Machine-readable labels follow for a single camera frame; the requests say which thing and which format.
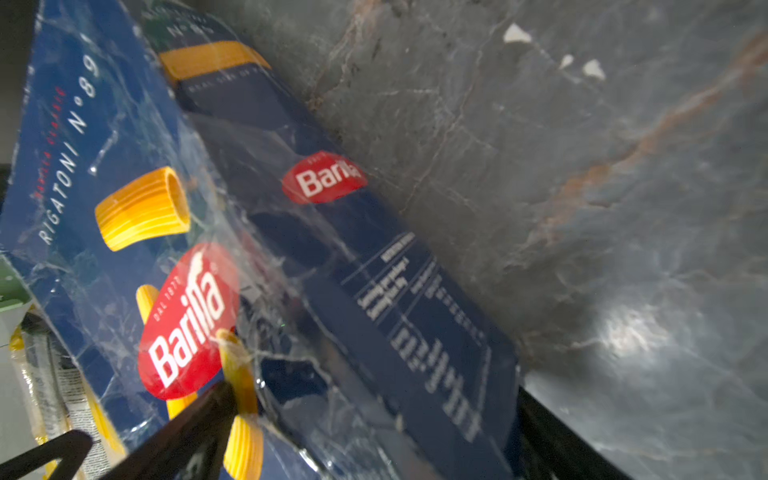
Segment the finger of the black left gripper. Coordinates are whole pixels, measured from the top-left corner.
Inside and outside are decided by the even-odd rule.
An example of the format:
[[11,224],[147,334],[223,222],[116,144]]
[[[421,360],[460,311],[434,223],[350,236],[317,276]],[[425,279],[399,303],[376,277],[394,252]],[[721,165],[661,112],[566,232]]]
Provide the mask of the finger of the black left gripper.
[[80,430],[71,430],[1,464],[2,479],[21,479],[37,468],[57,461],[51,480],[70,480],[93,446],[92,437]]

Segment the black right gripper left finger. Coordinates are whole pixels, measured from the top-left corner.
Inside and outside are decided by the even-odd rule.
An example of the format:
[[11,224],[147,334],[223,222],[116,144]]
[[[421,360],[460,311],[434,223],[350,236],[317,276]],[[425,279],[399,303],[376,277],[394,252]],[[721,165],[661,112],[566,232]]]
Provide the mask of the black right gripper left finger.
[[219,382],[104,477],[217,479],[236,415],[232,386]]

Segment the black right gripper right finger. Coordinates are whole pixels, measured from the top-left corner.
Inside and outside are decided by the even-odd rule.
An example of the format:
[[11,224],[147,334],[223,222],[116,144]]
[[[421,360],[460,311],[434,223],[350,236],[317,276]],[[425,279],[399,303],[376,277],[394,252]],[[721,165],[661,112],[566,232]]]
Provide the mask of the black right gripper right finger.
[[629,479],[525,389],[518,405],[523,479]]

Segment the blue Barilla rigatoni box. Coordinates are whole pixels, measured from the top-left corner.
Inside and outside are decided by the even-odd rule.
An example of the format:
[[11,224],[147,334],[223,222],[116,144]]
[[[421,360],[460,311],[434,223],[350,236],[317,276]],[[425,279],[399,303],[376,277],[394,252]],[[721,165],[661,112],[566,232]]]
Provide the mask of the blue Barilla rigatoni box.
[[522,474],[512,343],[208,15],[39,4],[1,250],[130,449],[227,330],[249,478]]

